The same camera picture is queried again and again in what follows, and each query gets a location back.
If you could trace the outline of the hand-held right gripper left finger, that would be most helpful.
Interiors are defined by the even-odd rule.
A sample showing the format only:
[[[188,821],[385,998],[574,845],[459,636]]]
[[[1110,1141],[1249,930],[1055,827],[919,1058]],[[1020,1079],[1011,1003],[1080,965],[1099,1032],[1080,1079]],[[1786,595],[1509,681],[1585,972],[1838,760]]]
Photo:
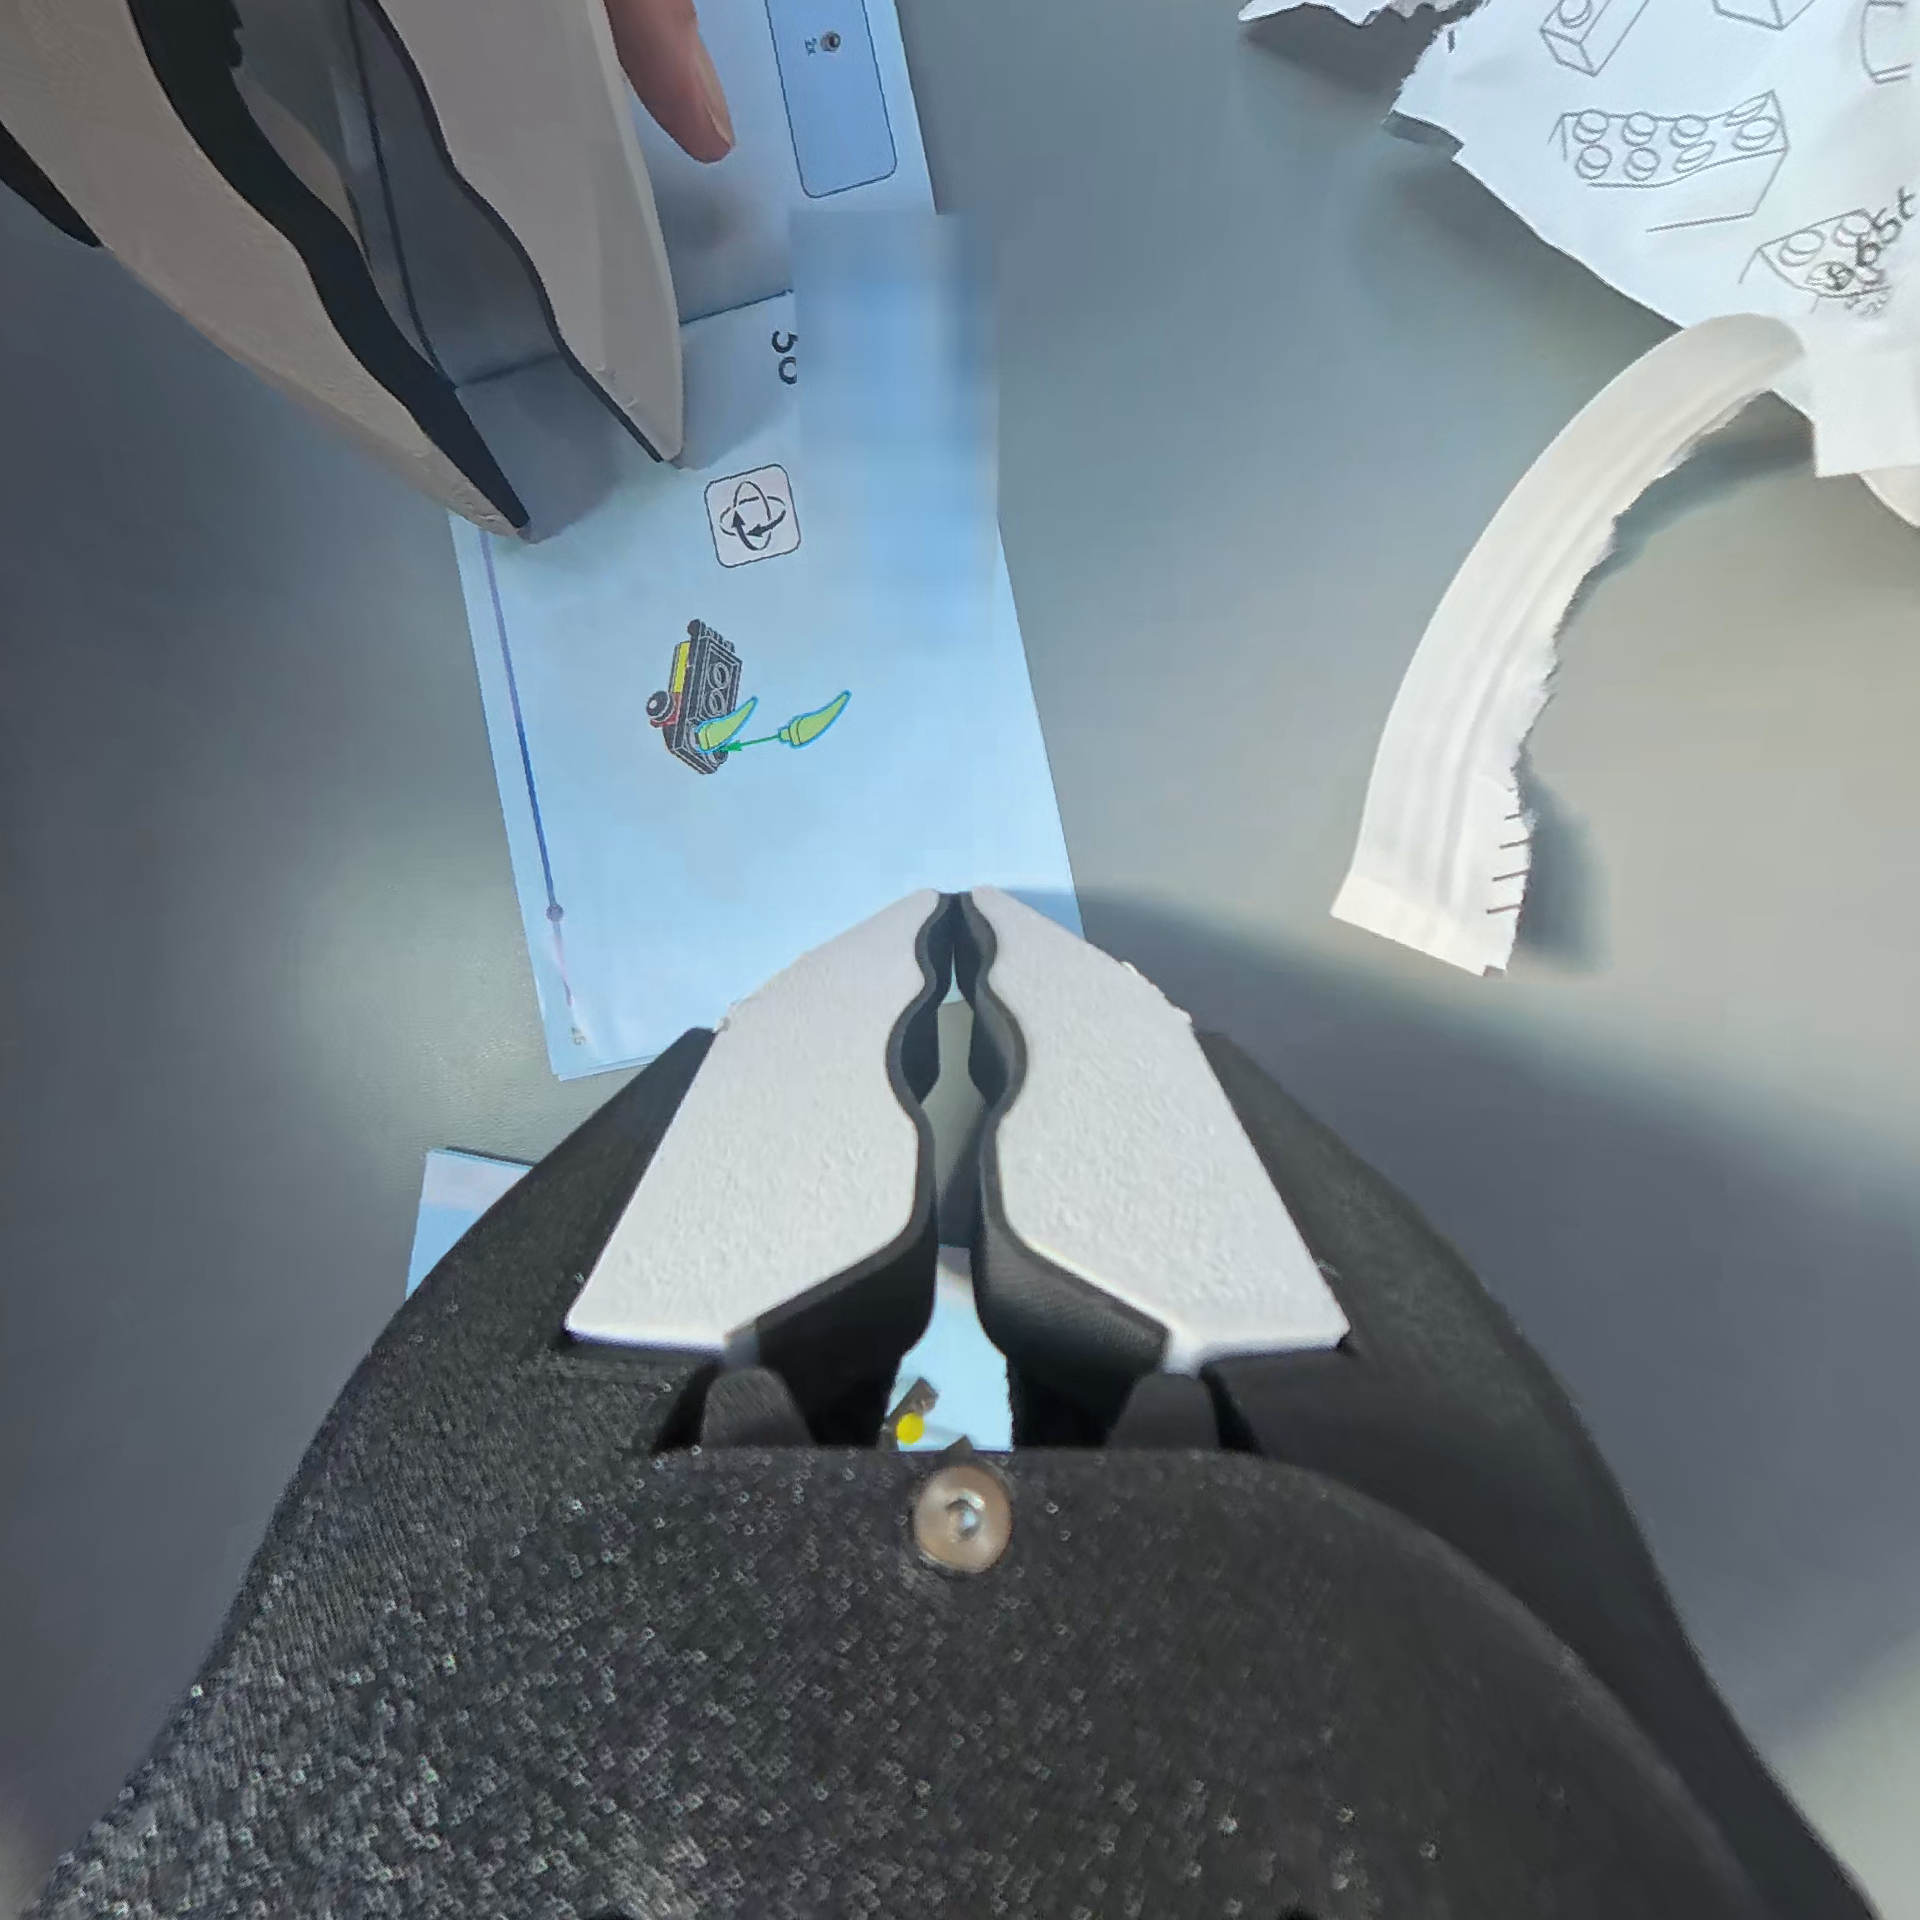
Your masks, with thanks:
[[[743,1358],[775,1312],[906,1248],[929,1177],[898,1036],[946,998],[943,912],[938,887],[906,894],[724,1016],[572,1337]]]

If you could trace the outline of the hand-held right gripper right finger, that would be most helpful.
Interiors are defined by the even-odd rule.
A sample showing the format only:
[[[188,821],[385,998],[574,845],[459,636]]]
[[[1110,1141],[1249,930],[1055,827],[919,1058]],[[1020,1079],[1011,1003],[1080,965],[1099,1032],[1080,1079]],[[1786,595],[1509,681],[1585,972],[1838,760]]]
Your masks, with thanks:
[[[1152,979],[1003,887],[964,896],[980,1312],[1033,1375],[1201,1375],[1337,1352],[1349,1319]]]

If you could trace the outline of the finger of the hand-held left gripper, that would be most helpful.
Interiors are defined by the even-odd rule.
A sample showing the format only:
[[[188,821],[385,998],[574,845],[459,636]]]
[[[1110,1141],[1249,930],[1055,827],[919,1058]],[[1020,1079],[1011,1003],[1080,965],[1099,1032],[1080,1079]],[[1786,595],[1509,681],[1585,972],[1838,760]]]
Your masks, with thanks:
[[[0,107],[64,225],[218,350],[476,525],[527,525],[352,225],[250,116],[234,6],[9,0]]]
[[[250,0],[246,102],[552,539],[685,444],[683,318],[604,6]]]

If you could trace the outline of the blue instruction booklet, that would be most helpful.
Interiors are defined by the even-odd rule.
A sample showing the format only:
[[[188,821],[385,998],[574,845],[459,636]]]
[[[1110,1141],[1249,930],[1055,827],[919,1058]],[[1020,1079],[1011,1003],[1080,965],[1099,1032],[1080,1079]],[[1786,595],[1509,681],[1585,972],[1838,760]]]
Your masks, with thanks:
[[[685,444],[635,459],[552,539],[454,535],[560,1079],[713,1040],[794,960],[919,887],[989,883],[1085,930],[989,535],[976,258],[931,208],[898,6],[699,11],[736,157],[702,170],[640,130]],[[943,1003],[898,1036],[919,1100]],[[879,1421],[938,1316],[929,1120],[924,1177],[906,1248],[775,1312],[756,1356],[668,1356],[783,1368],[816,1434]]]

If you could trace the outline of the person's left hand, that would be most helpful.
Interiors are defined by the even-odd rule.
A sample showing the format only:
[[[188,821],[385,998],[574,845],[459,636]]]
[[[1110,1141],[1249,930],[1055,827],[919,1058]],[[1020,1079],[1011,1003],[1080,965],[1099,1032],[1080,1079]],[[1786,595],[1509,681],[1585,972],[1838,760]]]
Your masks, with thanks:
[[[635,99],[699,165],[736,157],[736,116],[689,0],[608,0]]]

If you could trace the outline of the torn white paper strip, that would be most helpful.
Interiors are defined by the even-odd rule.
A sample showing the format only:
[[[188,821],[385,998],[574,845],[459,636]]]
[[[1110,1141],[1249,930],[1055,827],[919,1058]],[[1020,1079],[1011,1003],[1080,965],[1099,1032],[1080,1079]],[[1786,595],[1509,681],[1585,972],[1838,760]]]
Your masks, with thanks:
[[[1532,876],[1520,760],[1571,598],[1618,517],[1799,357],[1771,316],[1690,324],[1525,469],[1402,673],[1332,921],[1472,976],[1508,972]]]

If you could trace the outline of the torn white paper bag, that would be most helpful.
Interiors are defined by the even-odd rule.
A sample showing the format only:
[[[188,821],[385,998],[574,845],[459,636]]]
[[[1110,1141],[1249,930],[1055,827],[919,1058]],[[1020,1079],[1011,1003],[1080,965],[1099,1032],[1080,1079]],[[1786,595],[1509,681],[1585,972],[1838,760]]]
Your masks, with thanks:
[[[1817,473],[1916,525],[1920,84],[1907,0],[1487,0],[1395,114],[1598,280],[1690,326],[1773,316]]]

